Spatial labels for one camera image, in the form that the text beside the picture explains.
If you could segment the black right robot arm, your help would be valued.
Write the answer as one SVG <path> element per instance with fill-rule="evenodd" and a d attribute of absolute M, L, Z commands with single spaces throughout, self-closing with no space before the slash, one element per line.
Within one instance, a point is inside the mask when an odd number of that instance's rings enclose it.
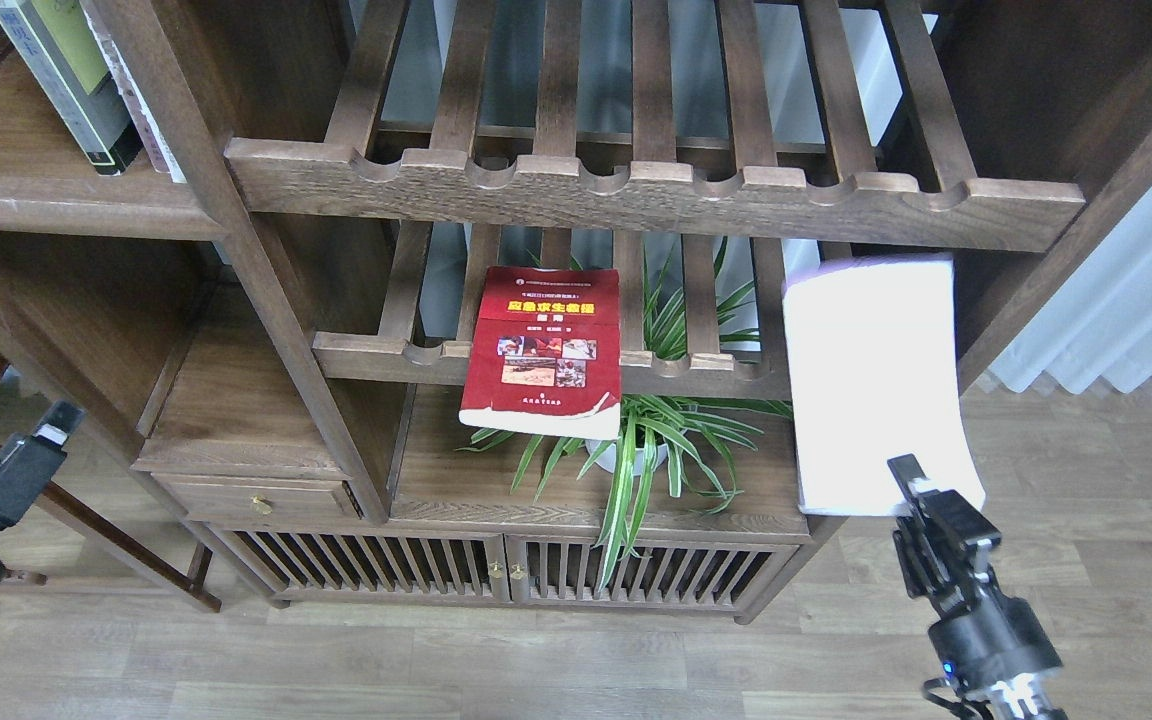
<path fill-rule="evenodd" d="M 1062 665 L 1055 647 L 1029 602 L 998 588 L 1000 530 L 955 488 L 933 488 L 914 455 L 887 464 L 905 497 L 893 532 L 905 592 L 940 616 L 929 639 L 943 674 L 925 700 L 958 719 L 1064 719 L 1043 691 Z"/>

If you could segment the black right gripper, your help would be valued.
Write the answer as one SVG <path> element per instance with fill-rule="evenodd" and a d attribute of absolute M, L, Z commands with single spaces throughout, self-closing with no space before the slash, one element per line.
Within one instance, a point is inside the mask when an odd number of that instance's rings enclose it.
<path fill-rule="evenodd" d="M 1002 593 L 990 564 L 996 526 L 956 491 L 937 491 L 914 454 L 887 461 L 909 515 L 893 541 L 910 597 L 927 597 L 940 615 L 929 639 L 942 665 L 923 696 L 938 688 L 960 702 L 1046 702 L 1043 680 L 1062 662 L 1032 606 Z"/>

